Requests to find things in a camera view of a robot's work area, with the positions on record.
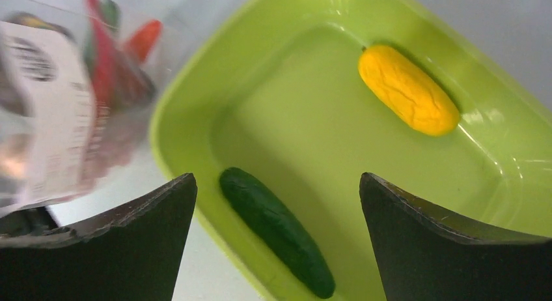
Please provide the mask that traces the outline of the yellow corn cob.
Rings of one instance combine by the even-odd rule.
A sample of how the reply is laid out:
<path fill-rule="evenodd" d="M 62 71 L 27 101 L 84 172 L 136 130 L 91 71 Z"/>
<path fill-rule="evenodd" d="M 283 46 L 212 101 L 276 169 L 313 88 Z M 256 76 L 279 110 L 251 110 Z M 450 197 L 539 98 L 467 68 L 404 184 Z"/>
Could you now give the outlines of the yellow corn cob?
<path fill-rule="evenodd" d="M 460 122 L 460 110 L 425 71 L 395 48 L 364 48 L 357 63 L 363 83 L 410 128 L 443 136 Z"/>

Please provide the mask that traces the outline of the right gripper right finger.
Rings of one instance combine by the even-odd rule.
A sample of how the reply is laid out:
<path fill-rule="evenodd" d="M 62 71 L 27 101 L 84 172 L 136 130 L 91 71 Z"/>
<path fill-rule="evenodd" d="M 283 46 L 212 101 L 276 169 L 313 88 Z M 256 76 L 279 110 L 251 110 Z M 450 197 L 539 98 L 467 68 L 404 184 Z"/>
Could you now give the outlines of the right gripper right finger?
<path fill-rule="evenodd" d="M 551 299 L 550 238 L 468 218 L 373 173 L 359 195 L 386 299 Z"/>

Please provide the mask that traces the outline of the orange carrot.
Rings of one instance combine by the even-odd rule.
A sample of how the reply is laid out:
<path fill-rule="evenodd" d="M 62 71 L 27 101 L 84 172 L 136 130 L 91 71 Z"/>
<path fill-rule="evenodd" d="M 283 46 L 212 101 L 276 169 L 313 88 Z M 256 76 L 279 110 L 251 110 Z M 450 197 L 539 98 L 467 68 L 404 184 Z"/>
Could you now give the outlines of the orange carrot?
<path fill-rule="evenodd" d="M 163 24 L 159 20 L 149 20 L 132 34 L 123 45 L 123 50 L 129 56 L 144 63 L 162 32 Z"/>

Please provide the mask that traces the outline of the long green cucumber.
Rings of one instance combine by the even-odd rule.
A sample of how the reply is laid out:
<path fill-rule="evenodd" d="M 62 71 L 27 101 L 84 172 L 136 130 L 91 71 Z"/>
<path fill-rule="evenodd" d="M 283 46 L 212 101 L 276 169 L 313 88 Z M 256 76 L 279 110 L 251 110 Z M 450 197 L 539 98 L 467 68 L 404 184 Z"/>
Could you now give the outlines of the long green cucumber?
<path fill-rule="evenodd" d="M 118 32 L 120 25 L 119 6 L 113 0 L 100 0 L 100 10 L 103 22 L 112 32 Z"/>

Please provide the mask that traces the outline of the short dark green cucumber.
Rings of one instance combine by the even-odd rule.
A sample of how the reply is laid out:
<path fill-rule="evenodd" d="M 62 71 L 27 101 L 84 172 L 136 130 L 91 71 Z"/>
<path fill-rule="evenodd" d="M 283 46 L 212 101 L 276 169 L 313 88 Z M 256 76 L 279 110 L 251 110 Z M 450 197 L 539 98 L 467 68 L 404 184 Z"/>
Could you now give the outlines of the short dark green cucumber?
<path fill-rule="evenodd" d="M 246 226 L 314 296 L 334 295 L 335 279 L 319 245 L 272 190 L 239 167 L 222 171 L 219 187 Z"/>

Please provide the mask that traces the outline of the clear zip bag orange zipper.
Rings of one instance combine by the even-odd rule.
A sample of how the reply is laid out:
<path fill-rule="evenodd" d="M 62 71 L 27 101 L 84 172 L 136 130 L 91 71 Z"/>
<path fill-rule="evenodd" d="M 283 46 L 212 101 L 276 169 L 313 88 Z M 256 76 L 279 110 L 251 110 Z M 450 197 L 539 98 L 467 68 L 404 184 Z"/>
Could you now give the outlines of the clear zip bag orange zipper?
<path fill-rule="evenodd" d="M 91 193 L 131 161 L 185 32 L 143 4 L 120 9 L 113 107 L 96 101 L 83 58 L 85 0 L 1 0 L 1 215 Z M 140 63 L 123 45 L 145 22 L 162 32 Z"/>

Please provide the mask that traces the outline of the red chili pepper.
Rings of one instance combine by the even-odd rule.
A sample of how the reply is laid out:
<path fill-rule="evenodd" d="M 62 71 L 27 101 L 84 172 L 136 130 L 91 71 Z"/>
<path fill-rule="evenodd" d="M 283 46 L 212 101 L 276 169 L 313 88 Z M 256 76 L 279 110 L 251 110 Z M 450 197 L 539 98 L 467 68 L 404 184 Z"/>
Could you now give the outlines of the red chili pepper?
<path fill-rule="evenodd" d="M 113 107 L 115 39 L 118 32 L 112 32 L 104 23 L 100 0 L 85 0 L 90 28 L 85 39 L 83 58 L 90 82 L 99 106 Z"/>

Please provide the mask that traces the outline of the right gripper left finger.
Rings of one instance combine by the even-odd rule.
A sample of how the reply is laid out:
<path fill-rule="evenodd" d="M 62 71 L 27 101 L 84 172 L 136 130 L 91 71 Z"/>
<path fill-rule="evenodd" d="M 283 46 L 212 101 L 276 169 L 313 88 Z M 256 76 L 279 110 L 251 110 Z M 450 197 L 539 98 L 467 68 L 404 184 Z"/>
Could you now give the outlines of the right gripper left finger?
<path fill-rule="evenodd" d="M 170 300 L 197 197 L 191 173 L 63 227 L 43 207 L 1 218 L 2 300 Z"/>

